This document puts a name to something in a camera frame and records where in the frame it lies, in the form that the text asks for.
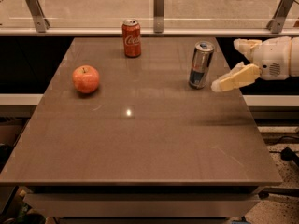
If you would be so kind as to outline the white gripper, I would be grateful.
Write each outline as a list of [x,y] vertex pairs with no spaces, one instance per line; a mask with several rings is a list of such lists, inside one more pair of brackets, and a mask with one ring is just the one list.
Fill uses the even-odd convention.
[[248,86],[260,76],[263,80],[285,80],[290,76],[290,37],[271,38],[264,42],[257,39],[236,39],[234,48],[252,63],[240,62],[229,73],[213,81],[211,89],[214,92]]

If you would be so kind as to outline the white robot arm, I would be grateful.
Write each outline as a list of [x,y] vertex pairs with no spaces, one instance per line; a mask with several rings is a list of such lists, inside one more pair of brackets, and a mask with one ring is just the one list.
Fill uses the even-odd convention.
[[238,63],[229,73],[212,82],[214,92],[238,89],[263,80],[285,80],[299,76],[299,38],[288,36],[257,39],[236,39],[234,48],[250,64]]

